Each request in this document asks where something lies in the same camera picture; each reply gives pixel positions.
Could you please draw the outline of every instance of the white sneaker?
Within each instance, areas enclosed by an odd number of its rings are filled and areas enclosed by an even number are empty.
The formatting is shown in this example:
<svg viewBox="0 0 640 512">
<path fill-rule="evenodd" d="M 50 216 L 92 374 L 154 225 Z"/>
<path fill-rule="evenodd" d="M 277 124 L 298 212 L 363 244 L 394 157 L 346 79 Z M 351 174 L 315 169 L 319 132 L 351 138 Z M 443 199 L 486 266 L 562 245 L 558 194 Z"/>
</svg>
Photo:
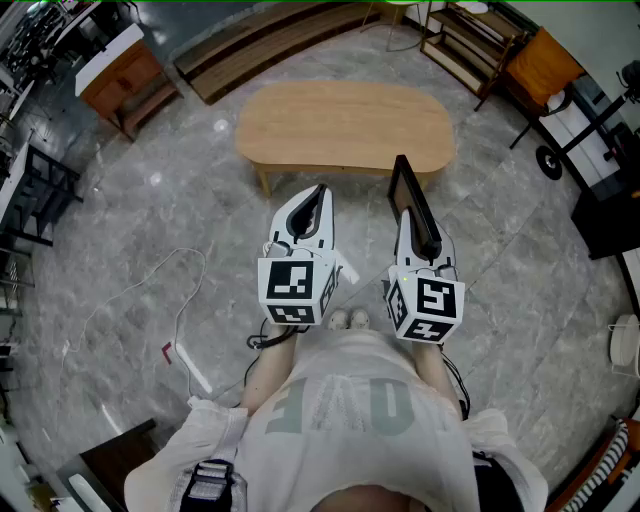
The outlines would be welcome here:
<svg viewBox="0 0 640 512">
<path fill-rule="evenodd" d="M 355 309 L 351 313 L 351 319 L 349 320 L 349 329 L 368 329 L 369 328 L 369 314 L 362 308 Z"/>
<path fill-rule="evenodd" d="M 347 320 L 349 316 L 344 309 L 336 309 L 329 318 L 327 328 L 330 331 L 342 331 L 348 328 Z"/>
</svg>

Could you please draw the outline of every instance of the wheel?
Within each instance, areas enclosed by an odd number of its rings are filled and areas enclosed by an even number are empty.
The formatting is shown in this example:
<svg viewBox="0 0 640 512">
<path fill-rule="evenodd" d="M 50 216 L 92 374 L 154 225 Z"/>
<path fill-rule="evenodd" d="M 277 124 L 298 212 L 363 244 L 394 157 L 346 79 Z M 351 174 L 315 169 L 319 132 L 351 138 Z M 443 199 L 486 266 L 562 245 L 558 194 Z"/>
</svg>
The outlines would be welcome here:
<svg viewBox="0 0 640 512">
<path fill-rule="evenodd" d="M 556 154 L 546 146 L 536 149 L 536 160 L 547 178 L 559 180 L 562 176 L 562 164 Z"/>
</svg>

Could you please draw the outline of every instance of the buckle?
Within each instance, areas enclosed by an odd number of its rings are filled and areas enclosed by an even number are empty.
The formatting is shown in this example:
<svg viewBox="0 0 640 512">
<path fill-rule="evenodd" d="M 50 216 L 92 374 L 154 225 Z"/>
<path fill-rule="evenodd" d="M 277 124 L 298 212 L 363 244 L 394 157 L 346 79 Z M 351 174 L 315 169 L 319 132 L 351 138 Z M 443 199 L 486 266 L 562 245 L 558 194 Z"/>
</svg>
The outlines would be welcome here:
<svg viewBox="0 0 640 512">
<path fill-rule="evenodd" d="M 231 510 L 232 474 L 233 464 L 226 460 L 212 459 L 196 464 L 182 496 L 181 512 Z"/>
</svg>

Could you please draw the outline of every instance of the white box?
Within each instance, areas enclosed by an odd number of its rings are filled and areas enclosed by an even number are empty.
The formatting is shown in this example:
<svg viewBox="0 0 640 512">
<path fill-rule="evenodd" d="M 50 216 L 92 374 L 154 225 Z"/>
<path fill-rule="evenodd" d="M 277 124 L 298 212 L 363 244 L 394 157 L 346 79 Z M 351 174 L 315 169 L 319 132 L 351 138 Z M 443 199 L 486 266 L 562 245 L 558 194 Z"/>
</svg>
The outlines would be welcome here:
<svg viewBox="0 0 640 512">
<path fill-rule="evenodd" d="M 272 324 L 319 325 L 337 283 L 335 257 L 258 259 L 258 298 Z"/>
<path fill-rule="evenodd" d="M 441 345 L 462 322 L 464 283 L 396 265 L 389 280 L 386 303 L 398 338 Z"/>
</svg>

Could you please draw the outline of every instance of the gray marble floor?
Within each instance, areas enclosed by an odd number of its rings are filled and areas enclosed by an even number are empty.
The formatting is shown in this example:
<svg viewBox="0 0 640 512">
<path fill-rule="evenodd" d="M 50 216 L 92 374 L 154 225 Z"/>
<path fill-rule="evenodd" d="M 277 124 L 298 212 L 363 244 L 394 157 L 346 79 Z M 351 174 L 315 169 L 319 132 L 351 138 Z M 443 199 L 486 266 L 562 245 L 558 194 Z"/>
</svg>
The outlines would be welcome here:
<svg viewBox="0 0 640 512">
<path fill-rule="evenodd" d="M 259 75 L 213 106 L 184 83 L 176 99 L 134 144 L 101 143 L 84 171 L 85 202 L 55 226 L 54 247 L 36 248 L 36 289 L 24 297 L 25 322 L 10 393 L 21 439 L 36 464 L 53 469 L 72 455 L 143 420 L 161 429 L 187 414 L 182 368 L 161 347 L 199 276 L 195 255 L 178 255 L 143 287 L 83 322 L 100 303 L 141 280 L 176 247 L 206 254 L 200 293 L 179 338 L 213 386 L 210 397 L 238 400 L 255 354 L 245 339 L 262 314 L 256 258 L 274 211 L 324 181 L 334 192 L 337 247 L 358 269 L 332 306 L 364 306 L 373 327 L 390 331 L 381 279 L 396 233 L 386 178 L 279 176 L 265 199 L 234 149 L 246 99 L 283 80 L 361 80 L 403 84 L 433 95 L 454 123 L 457 155 L 426 195 L 453 237 L 467 284 L 464 321 L 445 351 L 458 365 L 472 408 L 502 408 L 521 450 L 553 486 L 572 468 L 607 415 L 628 411 L 632 379 L 613 375 L 607 323 L 631 306 L 614 260 L 590 261 L 569 215 L 578 196 L 570 177 L 551 182 L 537 169 L 539 137 L 509 142 L 525 124 L 506 101 L 476 98 L 417 49 L 385 53 L 387 28 L 351 32 Z M 398 44 L 415 41 L 410 29 Z M 65 345 L 69 352 L 63 361 Z"/>
</svg>

